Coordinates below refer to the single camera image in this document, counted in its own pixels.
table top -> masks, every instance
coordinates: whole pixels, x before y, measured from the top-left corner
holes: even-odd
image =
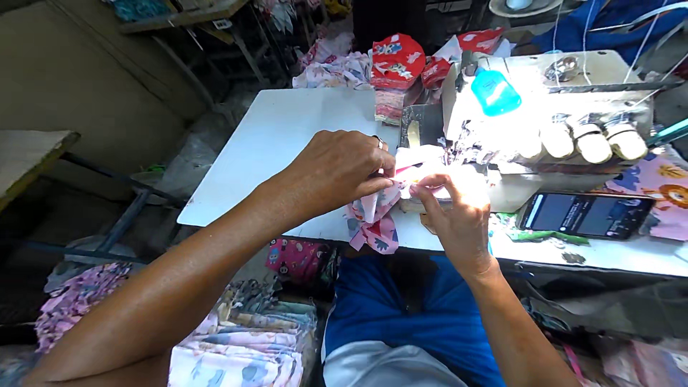
[[[261,182],[284,169],[322,129],[358,130],[383,139],[392,152],[399,129],[374,120],[375,93],[347,88],[263,90],[253,101],[236,131],[178,218],[181,224],[204,227],[238,204]],[[417,213],[390,212],[399,246],[443,251],[437,236],[420,224]],[[348,242],[344,208],[311,219],[284,236]],[[592,240],[590,247],[567,249],[585,258],[585,264],[569,264],[553,244],[512,242],[496,230],[491,238],[498,258],[622,269],[688,277],[688,254],[682,243],[658,238],[626,242]]]
[[[0,211],[78,138],[69,130],[0,130]]]

ring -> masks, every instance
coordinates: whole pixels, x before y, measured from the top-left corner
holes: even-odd
[[[384,146],[385,146],[385,142],[384,142],[384,141],[382,141],[382,140],[381,140],[381,139],[380,139],[379,137],[377,137],[376,135],[373,135],[373,137],[375,137],[375,138],[377,138],[377,139],[378,139],[378,148],[380,148],[380,149],[384,149]]]

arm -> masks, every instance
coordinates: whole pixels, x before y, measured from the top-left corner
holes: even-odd
[[[394,157],[378,148],[377,138],[319,132],[286,169],[84,316],[25,385],[92,375],[143,385],[141,362],[160,364],[156,377],[164,385],[170,348],[204,319],[234,273],[276,236],[390,186],[389,179],[368,178],[380,168],[394,174]]]
[[[462,187],[449,175],[430,175],[411,187],[421,199],[447,257],[471,288],[497,365],[506,384],[580,386],[566,363],[537,328],[487,249],[490,200],[472,167],[462,169]],[[427,187],[444,185],[453,207],[445,211]]]

wall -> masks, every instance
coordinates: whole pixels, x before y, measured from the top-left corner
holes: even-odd
[[[147,36],[123,36],[97,0],[41,1],[0,15],[0,127],[71,129],[72,148],[130,174],[165,160],[204,111]],[[53,177],[110,198],[130,190],[66,162]]]

lap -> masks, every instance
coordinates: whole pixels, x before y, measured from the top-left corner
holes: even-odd
[[[438,270],[424,310],[411,315],[379,255],[342,259],[323,355],[364,340],[414,345],[481,385],[503,386],[471,290],[446,257],[431,259]]]

